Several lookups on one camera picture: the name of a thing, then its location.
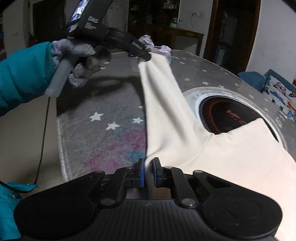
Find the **gray tablecloth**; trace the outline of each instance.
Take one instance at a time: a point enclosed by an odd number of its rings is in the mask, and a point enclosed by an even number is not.
[[[295,124],[279,119],[279,109],[260,92],[200,57],[179,50],[172,54],[178,56],[172,59],[171,68],[182,92],[196,87],[218,87],[243,95],[264,109],[275,122],[280,121],[287,149],[296,158]],[[111,63],[102,64],[102,70],[95,73],[85,87],[66,86],[58,99],[59,147],[66,180],[95,170],[114,173],[145,157],[144,95],[139,72],[135,72],[135,63],[131,60],[127,53],[113,54]],[[103,114],[101,120],[91,121],[95,112]],[[113,130],[114,122],[119,126]]]

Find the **cream-colored garment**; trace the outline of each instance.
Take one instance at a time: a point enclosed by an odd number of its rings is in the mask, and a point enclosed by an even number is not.
[[[296,163],[274,139],[262,119],[228,133],[209,133],[189,108],[165,57],[140,62],[145,94],[148,150],[146,182],[155,198],[151,160],[192,174],[203,170],[273,198],[283,220],[279,241],[296,241]]]

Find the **wooden desk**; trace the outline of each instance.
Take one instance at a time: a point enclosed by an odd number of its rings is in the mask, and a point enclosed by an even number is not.
[[[168,45],[171,49],[175,49],[177,36],[198,39],[197,49],[195,54],[197,56],[199,56],[200,54],[200,49],[202,46],[202,40],[203,40],[204,34],[188,31],[181,28],[171,28],[166,26],[157,26],[153,24],[146,24],[145,32],[146,34],[152,36],[152,40],[153,40],[153,37],[155,37],[155,35],[157,35],[157,37],[160,39],[167,39],[167,41],[164,42],[163,45]]]

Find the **gray knit glove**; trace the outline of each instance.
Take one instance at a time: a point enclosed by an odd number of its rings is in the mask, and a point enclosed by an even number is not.
[[[77,39],[62,39],[52,42],[52,57],[57,69],[65,54],[80,57],[68,80],[75,88],[82,87],[88,79],[101,69],[100,62],[105,59],[111,61],[111,54],[103,47],[97,47],[97,51],[85,42]]]

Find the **butterfly-patterned cushion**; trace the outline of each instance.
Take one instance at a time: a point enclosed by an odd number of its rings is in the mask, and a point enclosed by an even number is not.
[[[272,101],[296,124],[296,94],[288,90],[278,79],[269,76],[262,94]]]

